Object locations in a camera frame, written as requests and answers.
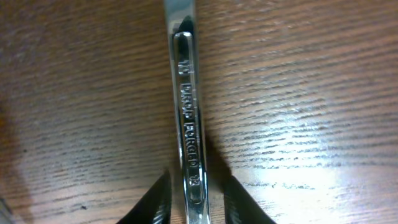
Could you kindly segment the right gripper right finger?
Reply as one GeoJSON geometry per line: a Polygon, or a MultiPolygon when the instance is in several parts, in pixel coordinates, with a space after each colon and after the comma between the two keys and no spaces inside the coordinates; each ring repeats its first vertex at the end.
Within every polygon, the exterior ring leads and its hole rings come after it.
{"type": "Polygon", "coordinates": [[[223,193],[226,224],[276,224],[234,176],[224,183],[223,193]]]}

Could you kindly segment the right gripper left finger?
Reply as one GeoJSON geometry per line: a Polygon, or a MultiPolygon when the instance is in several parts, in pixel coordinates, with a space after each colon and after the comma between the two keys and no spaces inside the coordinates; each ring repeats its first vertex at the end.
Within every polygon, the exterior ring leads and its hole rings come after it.
{"type": "Polygon", "coordinates": [[[169,224],[172,183],[166,170],[117,224],[169,224]]]}

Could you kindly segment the chrome combination wrench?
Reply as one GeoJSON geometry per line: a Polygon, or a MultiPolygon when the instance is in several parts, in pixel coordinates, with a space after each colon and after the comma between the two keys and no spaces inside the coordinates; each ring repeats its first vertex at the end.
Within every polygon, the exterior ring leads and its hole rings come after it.
{"type": "Polygon", "coordinates": [[[186,222],[210,224],[195,0],[164,0],[186,222]]]}

